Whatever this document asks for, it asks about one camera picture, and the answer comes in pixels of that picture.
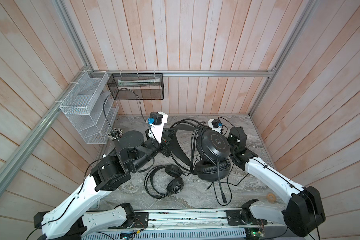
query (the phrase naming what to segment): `aluminum rail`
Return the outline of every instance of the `aluminum rail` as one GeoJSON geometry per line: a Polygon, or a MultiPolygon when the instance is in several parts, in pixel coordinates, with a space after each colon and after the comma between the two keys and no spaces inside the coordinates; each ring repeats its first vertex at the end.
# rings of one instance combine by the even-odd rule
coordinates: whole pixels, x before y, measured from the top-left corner
{"type": "MultiPolygon", "coordinates": [[[[85,66],[81,71],[75,76],[74,80],[79,79],[88,66],[85,66]]],[[[28,160],[29,156],[32,154],[36,146],[43,139],[46,132],[51,127],[52,123],[58,117],[60,112],[60,104],[73,88],[75,84],[71,83],[69,86],[62,92],[58,100],[52,105],[44,117],[38,122],[37,126],[28,134],[24,139],[21,145],[14,151],[14,153],[9,157],[5,165],[0,169],[0,197],[11,184],[12,180],[19,172],[24,163],[28,160]]]]}
{"type": "Polygon", "coordinates": [[[271,77],[273,76],[273,72],[269,70],[256,70],[256,71],[129,71],[129,70],[116,70],[116,71],[109,71],[106,70],[107,73],[161,73],[163,77],[271,77]]]}
{"type": "Polygon", "coordinates": [[[299,37],[301,36],[305,26],[307,25],[307,22],[311,19],[313,13],[315,12],[317,6],[319,5],[319,0],[310,0],[307,4],[307,6],[304,9],[304,12],[301,14],[301,17],[296,24],[291,36],[288,39],[287,44],[284,46],[278,60],[276,61],[275,67],[273,68],[274,74],[269,77],[269,79],[266,80],[264,83],[258,97],[256,98],[253,107],[250,111],[250,117],[254,115],[256,112],[256,109],[260,105],[261,100],[264,98],[265,93],[268,91],[271,83],[273,82],[274,78],[277,76],[279,70],[283,66],[285,60],[288,58],[289,54],[291,53],[291,50],[296,45],[296,42],[298,41],[299,37]]]}

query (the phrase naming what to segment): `black mesh basket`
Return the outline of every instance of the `black mesh basket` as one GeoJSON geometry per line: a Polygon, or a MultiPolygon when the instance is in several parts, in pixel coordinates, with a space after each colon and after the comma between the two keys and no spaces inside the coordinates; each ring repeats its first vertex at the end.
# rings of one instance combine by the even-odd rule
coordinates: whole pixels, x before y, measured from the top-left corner
{"type": "MultiPolygon", "coordinates": [[[[112,92],[120,88],[134,91],[140,100],[164,99],[164,82],[161,73],[113,73],[108,80],[112,92]]],[[[136,95],[128,90],[113,93],[115,100],[135,100],[136,95]]]]}

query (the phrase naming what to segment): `headphones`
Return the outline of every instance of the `headphones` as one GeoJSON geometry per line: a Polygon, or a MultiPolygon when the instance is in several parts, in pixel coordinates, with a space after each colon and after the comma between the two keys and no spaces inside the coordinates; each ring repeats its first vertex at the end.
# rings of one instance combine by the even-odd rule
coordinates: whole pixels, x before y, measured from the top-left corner
{"type": "Polygon", "coordinates": [[[149,170],[149,172],[147,173],[147,175],[145,176],[144,179],[144,187],[145,190],[147,191],[147,193],[151,196],[154,197],[156,199],[162,199],[164,197],[170,196],[172,194],[177,194],[179,193],[183,187],[184,187],[184,181],[183,179],[180,177],[183,174],[183,171],[176,165],[174,164],[169,164],[169,165],[158,165],[153,167],[152,169],[149,170]],[[165,169],[165,172],[172,177],[175,177],[175,179],[173,179],[168,185],[167,185],[167,192],[163,193],[163,192],[159,192],[155,187],[154,187],[154,175],[161,169],[165,169]],[[152,188],[155,190],[155,192],[158,193],[158,195],[154,195],[151,194],[148,191],[148,179],[150,179],[150,183],[152,188]]]}
{"type": "Polygon", "coordinates": [[[214,182],[228,176],[231,163],[229,143],[225,137],[214,130],[207,130],[196,138],[196,149],[201,160],[195,165],[197,176],[209,182],[214,182]]]}

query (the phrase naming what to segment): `bundle of cotton swabs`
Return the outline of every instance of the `bundle of cotton swabs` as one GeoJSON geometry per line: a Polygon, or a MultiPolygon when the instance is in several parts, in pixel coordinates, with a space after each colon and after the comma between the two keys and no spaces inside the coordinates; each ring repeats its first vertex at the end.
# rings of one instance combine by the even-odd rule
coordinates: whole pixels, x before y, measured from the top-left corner
{"type": "Polygon", "coordinates": [[[121,137],[121,136],[123,136],[123,130],[121,130],[120,127],[119,127],[119,128],[114,127],[114,128],[113,128],[113,131],[110,131],[110,132],[108,133],[108,138],[109,138],[111,141],[113,141],[113,140],[115,140],[116,138],[119,138],[119,137],[121,137]]]}

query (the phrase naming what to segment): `ear cup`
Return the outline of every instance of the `ear cup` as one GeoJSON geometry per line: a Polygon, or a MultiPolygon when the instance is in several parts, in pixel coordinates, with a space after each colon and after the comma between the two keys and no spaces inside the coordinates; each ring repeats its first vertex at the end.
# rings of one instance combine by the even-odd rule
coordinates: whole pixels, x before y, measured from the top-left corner
{"type": "Polygon", "coordinates": [[[202,159],[209,159],[209,157],[204,153],[202,149],[202,138],[200,136],[196,138],[196,149],[199,152],[202,159]]]}
{"type": "MultiPolygon", "coordinates": [[[[228,160],[221,161],[219,163],[219,174],[220,179],[225,178],[228,176],[229,171],[231,169],[231,163],[228,160]]],[[[217,166],[206,159],[202,159],[195,165],[195,172],[197,176],[202,180],[207,180],[210,182],[217,181],[217,166]]]]}
{"type": "Polygon", "coordinates": [[[167,186],[168,195],[179,193],[184,187],[184,181],[181,177],[172,180],[167,186]]]}
{"type": "Polygon", "coordinates": [[[183,171],[174,164],[165,166],[165,172],[172,177],[180,177],[183,174],[183,171]]]}

